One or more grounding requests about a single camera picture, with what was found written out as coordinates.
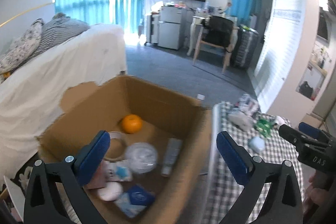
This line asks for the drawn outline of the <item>right human hand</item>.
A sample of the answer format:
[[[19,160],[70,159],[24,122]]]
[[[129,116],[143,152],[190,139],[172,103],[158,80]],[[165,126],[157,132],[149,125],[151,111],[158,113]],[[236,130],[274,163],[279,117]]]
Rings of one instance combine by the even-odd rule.
[[[313,186],[314,179],[318,174],[319,172],[315,171],[309,178],[309,186],[305,192],[305,199],[302,203],[303,215],[307,215],[314,205],[320,207],[330,198],[330,193],[327,190]]]

